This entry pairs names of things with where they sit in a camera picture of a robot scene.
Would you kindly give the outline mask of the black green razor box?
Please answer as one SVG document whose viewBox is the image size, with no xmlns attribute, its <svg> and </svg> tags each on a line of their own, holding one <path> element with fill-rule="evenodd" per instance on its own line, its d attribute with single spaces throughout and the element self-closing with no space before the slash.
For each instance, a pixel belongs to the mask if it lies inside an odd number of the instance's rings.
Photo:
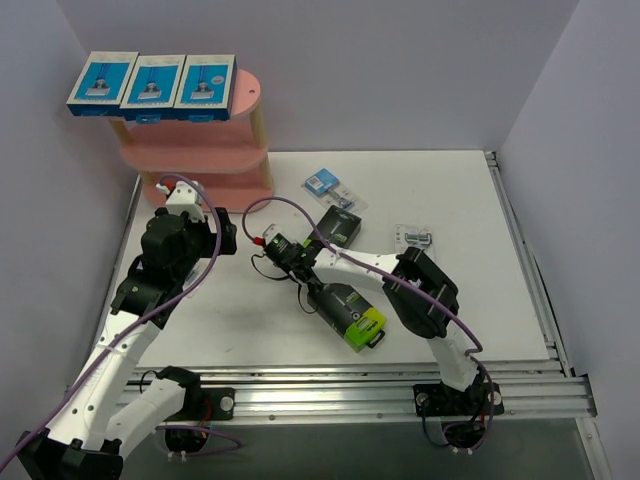
<svg viewBox="0 0 640 480">
<path fill-rule="evenodd" d="M 329 207 L 316 224 L 320 234 L 340 248 L 349 248 L 361 229 L 362 219 L 335 205 Z"/>
<path fill-rule="evenodd" d="M 355 352 L 375 348 L 386 335 L 386 317 L 350 285 L 311 285 L 307 300 Z"/>
</svg>

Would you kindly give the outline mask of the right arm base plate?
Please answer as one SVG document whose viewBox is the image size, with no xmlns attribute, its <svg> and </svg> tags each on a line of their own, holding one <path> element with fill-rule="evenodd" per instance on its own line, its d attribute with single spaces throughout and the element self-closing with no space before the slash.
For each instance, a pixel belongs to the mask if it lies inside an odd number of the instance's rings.
<svg viewBox="0 0 640 480">
<path fill-rule="evenodd" d="M 438 384 L 415 384 L 413 387 L 416 414 L 425 417 L 473 417 L 488 415 L 490 402 L 493 402 L 493 413 L 503 415 L 505 412 L 500 388 L 494 386 L 494 397 L 491 397 L 490 385 L 485 382 L 469 386 L 459 391 Z"/>
</svg>

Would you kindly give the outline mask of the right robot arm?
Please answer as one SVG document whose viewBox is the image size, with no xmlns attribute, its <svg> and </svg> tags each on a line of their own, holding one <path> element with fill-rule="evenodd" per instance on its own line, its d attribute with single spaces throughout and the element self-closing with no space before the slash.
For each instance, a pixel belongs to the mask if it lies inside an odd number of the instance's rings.
<svg viewBox="0 0 640 480">
<path fill-rule="evenodd" d="M 281 233 L 263 237 L 266 256 L 298 281 L 383 292 L 402 325 L 429 345 L 450 409 L 464 413 L 494 405 L 496 388 L 476 357 L 483 346 L 458 317 L 458 287 L 424 251 L 373 254 L 320 243 L 304 246 Z"/>
</svg>

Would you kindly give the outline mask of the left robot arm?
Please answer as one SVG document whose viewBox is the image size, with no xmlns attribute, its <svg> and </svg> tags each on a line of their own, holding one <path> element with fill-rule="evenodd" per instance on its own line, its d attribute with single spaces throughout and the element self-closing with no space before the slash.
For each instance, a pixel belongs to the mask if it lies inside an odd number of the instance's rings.
<svg viewBox="0 0 640 480">
<path fill-rule="evenodd" d="M 143 353 L 189 294 L 201 260 L 237 251 L 236 226 L 225 208 L 162 207 L 147 222 L 141 253 L 116 290 L 94 350 L 60 406 L 26 431 L 17 457 L 32 479 L 117 479 L 125 459 L 161 423 L 187 420 L 191 430 L 209 418 L 198 374 L 161 369 L 122 410 L 116 408 Z"/>
</svg>

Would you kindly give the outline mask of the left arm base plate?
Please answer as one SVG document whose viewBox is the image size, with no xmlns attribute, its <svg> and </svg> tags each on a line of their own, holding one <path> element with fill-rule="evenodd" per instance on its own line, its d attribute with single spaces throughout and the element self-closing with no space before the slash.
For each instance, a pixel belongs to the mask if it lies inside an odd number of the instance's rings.
<svg viewBox="0 0 640 480">
<path fill-rule="evenodd" d="M 203 389 L 198 395 L 196 419 L 201 423 L 234 418 L 236 390 L 228 387 Z"/>
</svg>

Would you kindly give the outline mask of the blue Harry's razor box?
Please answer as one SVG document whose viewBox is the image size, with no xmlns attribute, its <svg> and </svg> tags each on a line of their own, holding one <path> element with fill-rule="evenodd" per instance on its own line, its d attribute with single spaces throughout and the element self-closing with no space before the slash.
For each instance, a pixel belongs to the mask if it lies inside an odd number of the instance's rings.
<svg viewBox="0 0 640 480">
<path fill-rule="evenodd" d="M 74 116 L 118 117 L 138 52 L 92 51 L 69 94 Z"/>
<path fill-rule="evenodd" d="M 174 103 L 186 56 L 141 55 L 120 104 L 127 121 L 157 123 L 174 117 Z"/>
<path fill-rule="evenodd" d="M 173 106 L 177 120 L 231 118 L 237 59 L 233 54 L 187 55 Z"/>
</svg>

